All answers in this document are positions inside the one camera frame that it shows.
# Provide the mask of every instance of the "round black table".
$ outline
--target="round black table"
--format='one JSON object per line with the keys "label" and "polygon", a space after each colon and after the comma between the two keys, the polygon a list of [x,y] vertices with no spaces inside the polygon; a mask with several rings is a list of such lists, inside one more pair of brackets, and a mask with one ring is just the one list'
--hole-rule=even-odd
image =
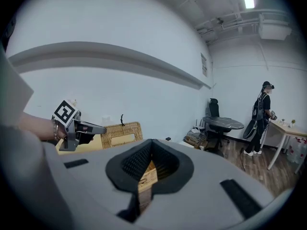
{"label": "round black table", "polygon": [[218,149],[219,143],[223,137],[223,129],[229,128],[229,129],[243,129],[244,125],[236,120],[233,120],[231,118],[227,117],[203,117],[202,118],[205,123],[208,123],[209,125],[214,125],[219,127],[218,132],[218,140],[214,146],[214,148],[206,148],[206,151],[215,153],[217,155],[220,155],[224,157],[224,154]]}

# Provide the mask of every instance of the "bottle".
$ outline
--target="bottle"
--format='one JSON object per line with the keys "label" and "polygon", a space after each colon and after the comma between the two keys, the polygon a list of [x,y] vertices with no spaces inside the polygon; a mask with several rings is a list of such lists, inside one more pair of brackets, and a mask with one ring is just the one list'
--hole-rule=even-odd
{"label": "bottle", "polygon": [[300,150],[300,153],[298,154],[298,156],[296,157],[296,160],[295,160],[295,162],[298,163],[298,164],[300,164],[301,161],[304,160],[305,157],[306,157],[306,153],[307,153],[307,151],[306,151],[307,150],[307,140],[304,143],[302,143],[302,145],[300,146],[299,150]]}
{"label": "bottle", "polygon": [[291,142],[291,145],[289,146],[289,153],[288,153],[288,156],[287,156],[287,159],[293,163],[296,161],[296,158],[299,154],[299,152],[297,152],[298,150],[298,146],[299,144],[301,143],[300,139],[296,138],[294,139],[293,142]]}
{"label": "bottle", "polygon": [[302,140],[298,141],[298,145],[297,145],[296,149],[294,150],[294,154],[295,154],[294,162],[295,163],[299,163],[299,158],[300,158],[300,156],[302,154],[302,148],[303,148],[304,145],[305,144],[304,144],[304,142],[302,142]]}

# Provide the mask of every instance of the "black rubber pad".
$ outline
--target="black rubber pad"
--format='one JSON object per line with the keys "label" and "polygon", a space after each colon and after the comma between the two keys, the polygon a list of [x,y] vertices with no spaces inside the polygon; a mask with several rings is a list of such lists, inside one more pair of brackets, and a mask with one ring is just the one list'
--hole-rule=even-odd
{"label": "black rubber pad", "polygon": [[220,184],[245,219],[261,211],[259,204],[235,180],[225,180]]}
{"label": "black rubber pad", "polygon": [[79,160],[75,160],[75,161],[71,161],[71,162],[66,162],[66,163],[64,163],[64,165],[67,169],[69,169],[69,168],[80,166],[80,165],[83,165],[83,164],[86,164],[86,163],[88,163],[88,160],[79,159]]}
{"label": "black rubber pad", "polygon": [[193,162],[186,154],[156,139],[148,139],[111,158],[106,164],[106,175],[118,190],[132,193],[128,208],[117,213],[129,222],[140,215],[138,183],[151,161],[158,177],[152,185],[152,198],[155,194],[178,192],[194,172]]}

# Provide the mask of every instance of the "table base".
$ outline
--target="table base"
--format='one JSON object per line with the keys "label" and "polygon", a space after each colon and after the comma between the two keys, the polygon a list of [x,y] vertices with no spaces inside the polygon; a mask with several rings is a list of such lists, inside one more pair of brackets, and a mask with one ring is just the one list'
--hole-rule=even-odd
{"label": "table base", "polygon": [[222,137],[223,137],[223,131],[221,130],[220,132],[218,132],[218,138],[214,148],[206,148],[205,151],[224,157],[224,154],[219,150],[219,145],[220,142],[222,141]]}

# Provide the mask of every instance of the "person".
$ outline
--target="person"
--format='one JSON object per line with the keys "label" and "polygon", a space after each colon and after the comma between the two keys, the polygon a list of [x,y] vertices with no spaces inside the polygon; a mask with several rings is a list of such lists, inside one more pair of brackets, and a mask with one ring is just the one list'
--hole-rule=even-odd
{"label": "person", "polygon": [[253,156],[253,154],[261,154],[262,151],[260,150],[260,139],[262,137],[263,132],[266,129],[266,126],[269,123],[269,119],[273,118],[274,116],[270,112],[271,108],[271,99],[269,94],[272,93],[272,89],[274,86],[271,85],[268,81],[265,81],[262,85],[261,89],[261,99],[263,103],[263,118],[257,121],[257,131],[254,138],[249,143],[248,147],[245,149],[244,154],[248,156]]}
{"label": "person", "polygon": [[[51,119],[35,117],[27,113],[22,113],[18,127],[35,134],[40,140],[55,140],[54,122]],[[66,137],[66,131],[63,124],[59,123],[58,139]]]}

